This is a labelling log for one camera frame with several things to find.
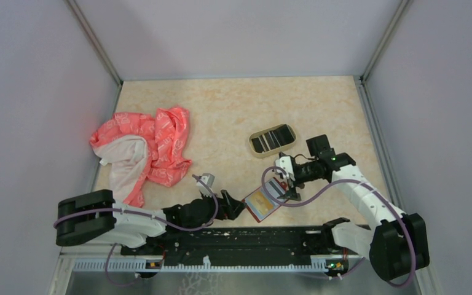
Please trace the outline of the red card holder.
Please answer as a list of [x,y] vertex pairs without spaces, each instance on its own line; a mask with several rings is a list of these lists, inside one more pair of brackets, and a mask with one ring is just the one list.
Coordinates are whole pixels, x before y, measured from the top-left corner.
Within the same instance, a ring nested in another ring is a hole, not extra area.
[[286,194],[288,186],[285,182],[279,181],[277,178],[270,178],[265,182],[265,187],[258,187],[242,200],[251,216],[258,223],[268,218],[280,207],[280,204],[266,195],[264,188],[267,189],[272,197],[281,202],[286,202],[284,195]]

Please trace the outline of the gold credit card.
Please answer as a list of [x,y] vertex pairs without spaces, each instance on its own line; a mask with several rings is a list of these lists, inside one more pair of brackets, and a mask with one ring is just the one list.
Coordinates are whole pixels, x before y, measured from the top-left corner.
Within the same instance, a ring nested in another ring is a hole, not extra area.
[[251,214],[258,220],[265,219],[278,208],[277,204],[264,195],[261,190],[248,195],[244,202]]

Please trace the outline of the white striped credit card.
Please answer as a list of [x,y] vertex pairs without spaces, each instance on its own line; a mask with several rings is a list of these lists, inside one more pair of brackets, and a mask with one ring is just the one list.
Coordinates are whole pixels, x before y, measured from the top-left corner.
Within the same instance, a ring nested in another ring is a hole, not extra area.
[[281,182],[279,182],[276,178],[269,179],[266,182],[265,187],[273,198],[279,199],[281,201],[286,200],[286,191],[281,185]]

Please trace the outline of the beige oval tray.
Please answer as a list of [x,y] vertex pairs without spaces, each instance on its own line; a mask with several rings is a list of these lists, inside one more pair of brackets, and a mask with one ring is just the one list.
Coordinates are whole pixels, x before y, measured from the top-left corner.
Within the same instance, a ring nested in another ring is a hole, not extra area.
[[251,154],[263,159],[290,149],[296,140],[294,129],[288,124],[280,124],[252,133],[248,138],[248,144]]

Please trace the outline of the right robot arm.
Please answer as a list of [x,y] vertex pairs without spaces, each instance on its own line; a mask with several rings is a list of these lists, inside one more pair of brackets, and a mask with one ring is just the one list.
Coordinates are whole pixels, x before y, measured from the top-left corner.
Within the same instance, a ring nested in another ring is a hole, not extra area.
[[416,271],[430,263],[427,230],[423,218],[407,214],[392,204],[361,172],[355,160],[347,153],[336,153],[326,135],[306,141],[310,158],[306,163],[280,152],[274,166],[276,174],[286,180],[286,197],[297,196],[297,188],[307,182],[324,179],[328,185],[310,199],[300,202],[305,206],[322,193],[335,187],[366,220],[359,226],[347,218],[338,218],[322,225],[321,244],[325,251],[338,253],[342,248],[367,259],[374,272],[391,286],[394,279],[405,276],[398,287],[410,284]]

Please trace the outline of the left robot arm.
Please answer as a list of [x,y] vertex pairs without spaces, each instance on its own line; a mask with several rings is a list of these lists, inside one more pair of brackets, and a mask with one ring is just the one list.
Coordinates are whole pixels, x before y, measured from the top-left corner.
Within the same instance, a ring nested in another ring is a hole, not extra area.
[[60,201],[53,226],[58,246],[98,241],[152,254],[164,234],[202,230],[216,219],[234,220],[244,209],[245,204],[226,190],[185,205],[151,211],[116,202],[112,191],[103,189]]

